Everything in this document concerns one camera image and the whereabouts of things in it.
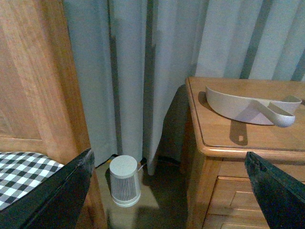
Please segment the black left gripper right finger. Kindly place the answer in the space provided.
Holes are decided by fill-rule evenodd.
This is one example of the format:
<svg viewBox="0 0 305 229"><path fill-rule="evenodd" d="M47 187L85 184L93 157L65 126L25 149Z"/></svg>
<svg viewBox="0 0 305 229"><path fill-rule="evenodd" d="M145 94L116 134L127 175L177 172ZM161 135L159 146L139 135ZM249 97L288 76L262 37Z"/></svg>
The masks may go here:
<svg viewBox="0 0 305 229"><path fill-rule="evenodd" d="M254 152L247 152L244 165L269 228L303 229L305 185Z"/></svg>

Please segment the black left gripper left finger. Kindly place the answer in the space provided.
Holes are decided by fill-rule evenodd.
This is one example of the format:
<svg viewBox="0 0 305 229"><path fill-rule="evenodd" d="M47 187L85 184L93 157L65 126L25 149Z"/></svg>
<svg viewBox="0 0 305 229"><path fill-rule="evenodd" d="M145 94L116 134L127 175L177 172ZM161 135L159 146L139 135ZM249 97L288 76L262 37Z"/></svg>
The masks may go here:
<svg viewBox="0 0 305 229"><path fill-rule="evenodd" d="M94 153L88 148L0 212L2 229L74 229L89 190Z"/></svg>

